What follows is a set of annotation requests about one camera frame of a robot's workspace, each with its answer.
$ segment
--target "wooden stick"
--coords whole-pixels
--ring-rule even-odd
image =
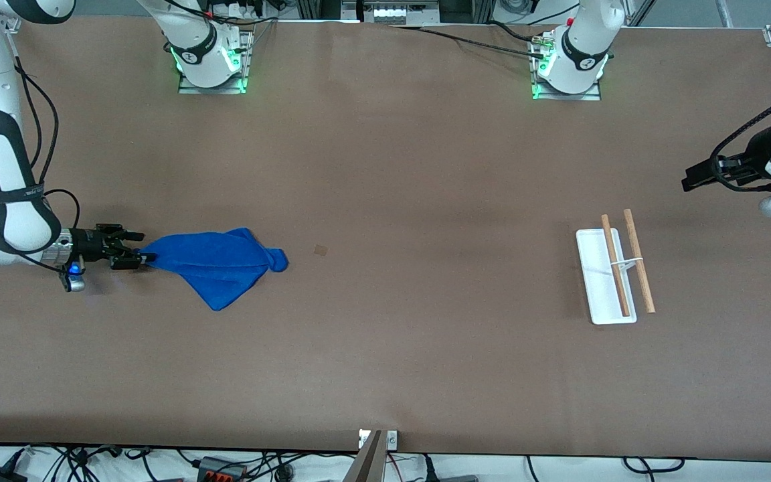
[[[618,262],[618,253],[614,249],[614,238],[612,238],[612,225],[608,222],[608,214],[602,216],[602,229],[606,235],[606,247],[608,248],[609,262]],[[620,275],[620,266],[612,265],[612,276],[614,277],[614,287],[618,289],[618,302],[620,303],[620,312],[624,317],[630,315],[630,303],[626,299],[626,290],[624,290],[624,279]]]
[[[632,211],[624,210],[624,217],[626,218],[626,231],[630,233],[632,255],[636,258],[640,258],[642,257],[642,247],[638,244],[636,223],[632,220]],[[648,313],[655,313],[656,307],[653,305],[651,284],[648,282],[648,272],[645,269],[645,260],[636,260],[636,271],[638,271],[638,283],[642,286],[642,296],[645,297],[645,305],[648,307]]]

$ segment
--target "white floor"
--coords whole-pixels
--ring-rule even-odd
[[[0,466],[8,461],[19,447],[0,447]],[[210,455],[227,461],[243,461],[260,457],[255,452],[233,451],[184,451],[190,459]],[[424,459],[419,455],[400,454],[398,467],[404,482],[424,478]],[[440,479],[463,475],[477,476],[480,482],[532,482],[525,457],[502,457],[501,455],[431,455]],[[19,459],[17,472],[28,477],[29,482],[40,482],[58,458],[53,449],[32,449]],[[157,479],[183,479],[195,481],[196,470],[192,469],[175,451],[153,451],[148,455],[150,469]],[[539,482],[648,482],[648,476],[631,473],[618,458],[584,457],[532,457]],[[648,459],[654,469],[669,467],[673,461]],[[340,481],[345,476],[352,460],[349,457],[321,458],[310,455],[292,463],[294,481],[322,482]],[[638,461],[630,464],[638,467]],[[100,482],[148,482],[142,461],[131,461],[126,457],[111,458],[99,455],[89,462]],[[59,482],[66,482],[70,470],[62,469]],[[686,461],[685,466],[675,473],[656,474],[657,482],[710,481],[710,482],[771,482],[771,463],[739,463],[738,461]],[[270,482],[269,476],[258,479]],[[397,473],[389,464],[385,471],[385,482],[399,482]]]

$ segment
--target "brown table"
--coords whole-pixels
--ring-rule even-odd
[[[248,226],[290,268],[220,313],[168,272],[91,266],[65,294],[0,268],[0,441],[352,449],[381,426],[403,451],[771,459],[771,220],[679,185],[771,104],[759,31],[624,30],[581,103],[378,25],[277,25],[244,96],[175,94],[161,45],[144,18],[25,25],[62,118],[48,187],[83,226]],[[659,313],[597,327],[574,233],[624,208]]]

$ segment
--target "wooden dowel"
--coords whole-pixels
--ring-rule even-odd
[[[632,211],[624,210],[626,218],[626,231],[630,233],[630,245],[632,245],[632,255],[636,258],[642,257],[642,247],[638,244],[638,235],[636,234],[636,223],[632,220]],[[653,304],[651,294],[651,284],[648,282],[648,272],[645,269],[645,260],[636,260],[636,271],[638,272],[638,283],[642,287],[642,296],[645,297],[645,305],[648,313],[655,313],[656,307]]]
[[[608,222],[608,214],[602,216],[602,229],[606,235],[606,247],[608,248],[609,262],[618,262],[618,253],[614,249],[614,238],[612,238],[612,225]],[[624,279],[620,275],[620,266],[612,265],[612,276],[614,277],[614,287],[618,290],[618,302],[620,303],[620,312],[624,317],[630,315],[630,303],[626,299],[626,290],[624,290]]]

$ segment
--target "black strap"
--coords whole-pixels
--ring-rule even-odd
[[[570,43],[569,28],[565,30],[561,40],[561,44],[564,46],[564,53],[567,57],[570,58],[570,60],[573,61],[573,64],[576,65],[576,70],[591,70],[591,68],[594,68],[596,64],[599,64],[602,59],[606,57],[606,53],[608,53],[608,48],[606,48],[603,52],[596,53],[594,55],[580,51],[578,48],[573,46],[572,43]]]
[[[22,189],[0,190],[0,204],[9,202],[24,202],[44,197],[44,185],[34,184]]]
[[[177,54],[177,57],[181,59],[181,61],[184,61],[186,64],[190,65],[196,65],[201,63],[201,59],[204,58],[204,56],[213,50],[213,47],[216,46],[216,39],[217,39],[217,33],[216,33],[216,27],[213,26],[210,22],[207,23],[208,27],[210,27],[210,33],[207,34],[207,38],[204,39],[203,42],[200,44],[189,47],[187,49],[178,47],[171,43],[171,40],[169,40],[169,45],[172,49],[174,49],[175,54]]]

